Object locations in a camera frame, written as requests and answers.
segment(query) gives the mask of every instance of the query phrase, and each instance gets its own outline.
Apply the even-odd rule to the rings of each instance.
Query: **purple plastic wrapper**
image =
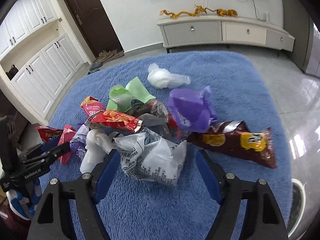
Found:
[[[70,141],[71,152],[79,156],[81,160],[83,160],[84,155],[86,153],[85,146],[89,130],[90,128],[83,124]]]
[[[182,130],[206,133],[217,116],[209,99],[210,87],[194,92],[191,89],[173,89],[169,94],[168,109]]]

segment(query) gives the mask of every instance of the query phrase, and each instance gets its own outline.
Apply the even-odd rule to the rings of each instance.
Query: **brown snack bag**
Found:
[[[271,128],[251,133],[243,121],[221,122],[210,127],[205,134],[193,132],[189,135],[188,142],[271,169],[277,168]]]

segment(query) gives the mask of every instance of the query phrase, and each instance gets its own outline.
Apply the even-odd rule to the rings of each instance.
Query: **blue fleece cloth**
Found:
[[[191,84],[182,87],[201,90],[210,86],[211,103],[219,121],[245,120],[252,132],[272,128],[277,169],[231,158],[220,153],[209,155],[225,172],[233,172],[240,179],[256,181],[265,178],[278,201],[285,222],[288,222],[292,203],[290,156],[284,129],[268,89],[252,63],[241,54],[216,52],[187,52],[160,55],[131,61],[80,79],[71,88],[50,122],[63,129],[65,124],[76,127],[87,117],[80,103],[93,96],[107,103],[109,89],[126,85],[138,76],[146,89],[167,104],[169,89],[156,89],[148,81],[148,66],[157,63],[172,73],[190,76]],[[195,161],[199,148],[188,145],[186,163],[177,187],[136,181],[119,168],[107,197],[98,210],[111,239],[205,239],[216,217],[219,205],[210,198]],[[73,180],[80,176],[80,159],[72,156],[68,165],[55,162],[51,172],[41,177],[43,189],[50,179]],[[84,239],[71,202],[78,239]],[[232,239],[238,239],[244,218],[243,201]]]

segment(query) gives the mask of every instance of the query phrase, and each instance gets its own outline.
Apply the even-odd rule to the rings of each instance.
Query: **red wrapper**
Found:
[[[63,133],[62,133],[61,138],[60,138],[60,140],[58,142],[58,145],[63,144],[65,142],[71,141],[71,139],[75,136],[75,134],[76,134],[76,130],[73,129],[72,126],[66,124],[64,126]],[[60,156],[58,158],[62,165],[66,165],[67,164],[68,160],[71,157],[71,154],[72,154],[72,152],[70,151],[70,152],[66,153],[65,155]]]
[[[83,100],[80,107],[84,110],[85,114],[88,117],[99,112],[100,110],[106,109],[103,103],[100,103],[97,99],[93,97],[87,97],[85,100]]]
[[[100,111],[88,120],[91,123],[135,133],[142,127],[142,120],[115,110]]]
[[[36,129],[39,132],[39,135],[41,137],[42,142],[50,142],[51,140],[61,136],[63,130],[61,129],[55,129],[52,127],[43,127],[43,126],[38,126]]]

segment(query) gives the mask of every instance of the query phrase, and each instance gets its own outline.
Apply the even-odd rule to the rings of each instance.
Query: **door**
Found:
[[[103,50],[122,50],[100,0],[65,0],[65,2],[96,57]]]
[[[57,19],[57,15],[52,7],[50,0],[35,0],[41,17],[45,23],[49,23]]]
[[[58,44],[53,41],[45,46],[41,52],[65,85],[75,72],[58,47]]]
[[[0,59],[2,59],[14,47],[5,21],[0,25]]]
[[[15,45],[30,35],[30,31],[22,17],[19,4],[17,3],[11,8],[8,15],[5,17],[10,38]]]
[[[38,80],[40,85],[48,94],[56,99],[64,87],[62,79],[55,73],[42,52],[38,52],[27,63],[26,66]]]
[[[43,89],[31,70],[23,67],[11,80],[23,99],[43,118],[53,105],[53,98]]]
[[[35,0],[19,0],[19,6],[30,33],[45,25]]]
[[[76,48],[73,46],[69,36],[64,34],[56,39],[56,42],[59,46],[59,50],[62,52],[73,70],[77,71],[83,64],[83,60],[76,51]]]

